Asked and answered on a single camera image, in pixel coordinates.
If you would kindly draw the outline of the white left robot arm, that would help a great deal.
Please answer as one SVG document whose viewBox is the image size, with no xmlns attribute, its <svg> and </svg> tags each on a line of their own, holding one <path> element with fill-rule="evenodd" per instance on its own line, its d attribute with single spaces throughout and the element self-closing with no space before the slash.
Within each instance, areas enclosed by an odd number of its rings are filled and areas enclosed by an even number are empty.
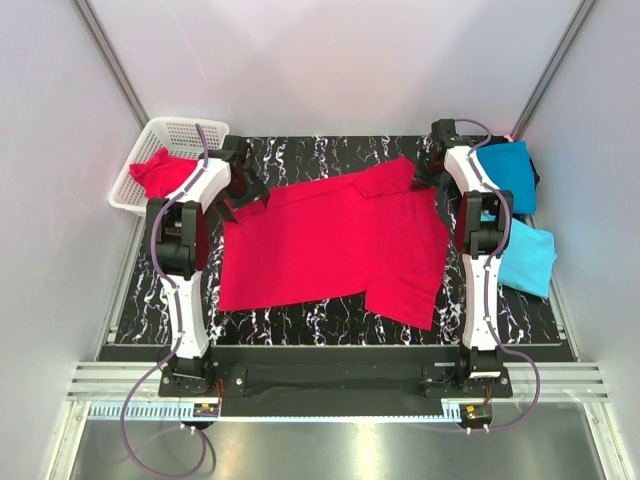
<svg viewBox="0 0 640 480">
<path fill-rule="evenodd" d="M 164 198 L 147 202 L 145 244 L 169 305 L 171 344 L 158 361 L 159 395 L 221 394 L 202 311 L 201 280 L 210 252 L 208 220 L 235 223 L 235 212 L 270 192 L 249 159 L 250 146 L 228 135 L 203 152 L 192 174 Z"/>
</svg>

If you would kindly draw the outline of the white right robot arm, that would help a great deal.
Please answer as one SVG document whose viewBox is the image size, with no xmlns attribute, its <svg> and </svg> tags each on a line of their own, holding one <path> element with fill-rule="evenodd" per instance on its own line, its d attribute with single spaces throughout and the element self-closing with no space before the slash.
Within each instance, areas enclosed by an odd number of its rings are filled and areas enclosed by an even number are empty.
<svg viewBox="0 0 640 480">
<path fill-rule="evenodd" d="M 436 188 L 448 175 L 461 195 L 453 232 L 466 287 L 459 357 L 442 380 L 426 376 L 425 392 L 490 401 L 513 395 L 497 326 L 498 274 L 510 239 L 513 194 L 500 189 L 478 160 L 477 150 L 490 143 L 492 135 L 474 143 L 457 132 L 460 122 L 439 119 L 431 124 L 425 159 L 417 163 L 412 180 L 414 190 Z"/>
</svg>

